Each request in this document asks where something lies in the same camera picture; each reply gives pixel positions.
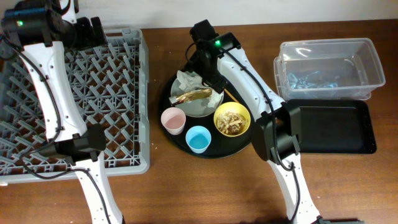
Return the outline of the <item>white napkin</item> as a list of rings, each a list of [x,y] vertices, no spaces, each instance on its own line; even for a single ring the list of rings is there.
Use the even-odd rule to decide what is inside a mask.
[[[199,88],[210,88],[209,86],[202,84],[202,77],[195,72],[190,73],[179,70],[177,72],[177,80],[180,82],[179,88],[184,92],[197,90]],[[221,101],[222,97],[222,93],[217,93],[216,91],[212,90],[207,107],[215,108],[216,105],[218,105]]]

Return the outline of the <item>yellow bowl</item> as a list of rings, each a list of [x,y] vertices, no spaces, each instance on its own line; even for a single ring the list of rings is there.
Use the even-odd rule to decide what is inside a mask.
[[[219,130],[218,130],[218,131],[219,131],[222,135],[224,135],[224,136],[226,136],[226,137],[229,137],[229,138],[234,138],[234,137],[237,137],[237,136],[240,136],[240,135],[244,134],[244,133],[249,129],[250,124],[251,124],[251,116],[250,116],[250,113],[249,113],[249,111],[246,109],[245,106],[243,106],[243,105],[240,104],[240,103],[236,103],[236,102],[232,102],[232,101],[231,101],[231,102],[227,102],[227,103],[223,103],[222,105],[220,105],[220,106],[216,109],[216,111],[215,111],[215,113],[214,113],[214,116],[213,116],[213,122],[214,122],[215,127],[216,127],[216,119],[217,119],[218,115],[221,114],[221,113],[223,113],[223,112],[226,112],[226,111],[230,111],[230,112],[235,112],[235,113],[241,114],[243,117],[246,118],[246,125],[245,125],[243,131],[242,131],[240,134],[235,135],[235,136],[225,135],[225,134],[223,134],[221,131],[219,131]]]

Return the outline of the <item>food scraps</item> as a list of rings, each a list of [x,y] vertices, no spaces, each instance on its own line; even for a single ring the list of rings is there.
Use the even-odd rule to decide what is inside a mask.
[[[216,127],[225,135],[238,135],[243,131],[245,125],[246,118],[235,112],[223,112],[216,119]]]

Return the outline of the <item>pink cup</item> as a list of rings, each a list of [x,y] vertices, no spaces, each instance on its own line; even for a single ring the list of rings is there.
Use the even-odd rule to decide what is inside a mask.
[[[179,135],[183,132],[186,115],[180,108],[167,108],[160,117],[163,127],[171,135]]]

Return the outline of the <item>light blue cup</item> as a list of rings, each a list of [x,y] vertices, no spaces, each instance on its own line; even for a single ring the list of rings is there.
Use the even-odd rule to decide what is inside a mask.
[[[185,140],[192,152],[201,154],[211,143],[211,133],[204,126],[193,126],[187,131]]]

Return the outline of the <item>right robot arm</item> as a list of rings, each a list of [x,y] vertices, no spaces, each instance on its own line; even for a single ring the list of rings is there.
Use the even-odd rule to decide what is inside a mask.
[[[195,52],[185,69],[217,92],[231,85],[254,118],[252,146],[273,170],[284,196],[289,223],[324,223],[313,203],[301,166],[300,109],[274,93],[228,32],[219,35],[208,20],[190,29]]]

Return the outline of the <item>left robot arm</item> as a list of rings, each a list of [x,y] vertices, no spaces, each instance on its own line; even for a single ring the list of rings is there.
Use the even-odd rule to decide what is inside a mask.
[[[93,223],[124,223],[105,173],[104,130],[83,121],[66,73],[66,50],[107,43],[99,17],[78,18],[78,11],[78,1],[19,1],[4,13],[1,39],[27,67],[44,114],[47,142],[36,152],[70,165]]]

